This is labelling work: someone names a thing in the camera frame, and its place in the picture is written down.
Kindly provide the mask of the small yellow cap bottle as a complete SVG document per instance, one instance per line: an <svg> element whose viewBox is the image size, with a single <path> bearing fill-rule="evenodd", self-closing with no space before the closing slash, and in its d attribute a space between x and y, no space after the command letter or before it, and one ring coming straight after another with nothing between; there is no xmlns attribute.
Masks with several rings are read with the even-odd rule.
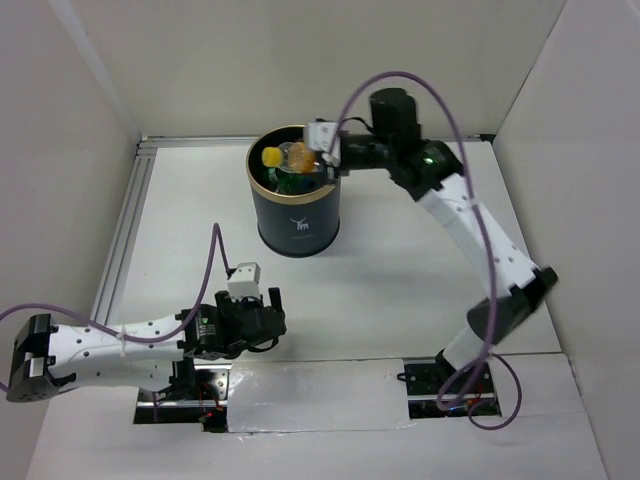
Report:
<svg viewBox="0 0 640 480"><path fill-rule="evenodd" d="M315 153L304 142L284 142L277 147L265 147L261 153L265 167L289 174L308 174L316 168Z"/></svg>

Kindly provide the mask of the green bottle with cap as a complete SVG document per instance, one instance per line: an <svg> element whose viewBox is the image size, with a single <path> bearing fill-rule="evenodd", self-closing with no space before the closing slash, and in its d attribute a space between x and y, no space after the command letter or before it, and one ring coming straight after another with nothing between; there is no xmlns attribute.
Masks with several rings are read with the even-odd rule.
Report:
<svg viewBox="0 0 640 480"><path fill-rule="evenodd" d="M279 169L268 169L264 179L270 191L281 195L304 195L317 189L317 183L312 178Z"/></svg>

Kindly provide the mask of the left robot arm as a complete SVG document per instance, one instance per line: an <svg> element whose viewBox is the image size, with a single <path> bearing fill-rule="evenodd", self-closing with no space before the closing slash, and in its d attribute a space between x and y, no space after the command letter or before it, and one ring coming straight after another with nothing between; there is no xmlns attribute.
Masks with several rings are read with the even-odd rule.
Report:
<svg viewBox="0 0 640 480"><path fill-rule="evenodd" d="M277 287L240 300L219 291L196 312L124 325L114 336L36 314L15 337L6 398L28 403L82 387L131 386L184 399L197 387L196 361L267 352L285 332Z"/></svg>

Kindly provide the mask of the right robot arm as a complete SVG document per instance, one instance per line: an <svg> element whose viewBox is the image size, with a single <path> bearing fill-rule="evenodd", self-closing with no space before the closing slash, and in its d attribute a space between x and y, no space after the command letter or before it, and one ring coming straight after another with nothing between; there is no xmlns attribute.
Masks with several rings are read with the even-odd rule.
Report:
<svg viewBox="0 0 640 480"><path fill-rule="evenodd" d="M558 281L508 237L486 207L472 200L458 157L443 142L423 138L415 99L402 88L369 97L372 125L349 134L316 120L303 130L306 145L331 180L357 170L385 169L391 180L445 229L478 273L487 293L467 314L463 330L436 357L436 379L448 392L471 379L469 363L485 343L497 345L538 310Z"/></svg>

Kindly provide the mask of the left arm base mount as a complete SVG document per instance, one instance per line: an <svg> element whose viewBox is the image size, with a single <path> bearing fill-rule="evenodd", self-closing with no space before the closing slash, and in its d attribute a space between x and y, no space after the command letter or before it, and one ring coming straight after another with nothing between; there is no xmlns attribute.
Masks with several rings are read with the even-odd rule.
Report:
<svg viewBox="0 0 640 480"><path fill-rule="evenodd" d="M230 363L195 365L195 385L186 390L153 394L140 389L134 425L197 425L203 432L228 432Z"/></svg>

